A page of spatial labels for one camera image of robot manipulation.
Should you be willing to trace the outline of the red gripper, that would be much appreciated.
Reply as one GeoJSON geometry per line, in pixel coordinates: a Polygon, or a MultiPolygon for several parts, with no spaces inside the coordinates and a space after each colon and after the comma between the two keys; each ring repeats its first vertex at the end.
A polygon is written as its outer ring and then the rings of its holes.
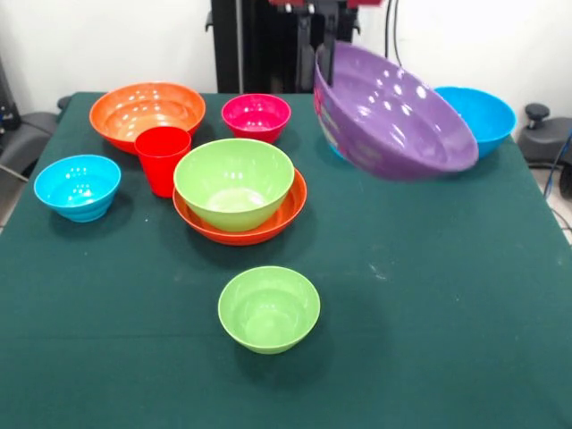
{"type": "MultiPolygon", "coordinates": [[[[357,9],[359,6],[379,6],[383,0],[269,0],[287,13],[326,13],[324,16],[324,42],[322,74],[332,85],[337,13],[340,9],[357,9]]],[[[314,48],[311,45],[311,17],[299,16],[298,23],[298,92],[311,91],[314,83],[314,48]]]]}

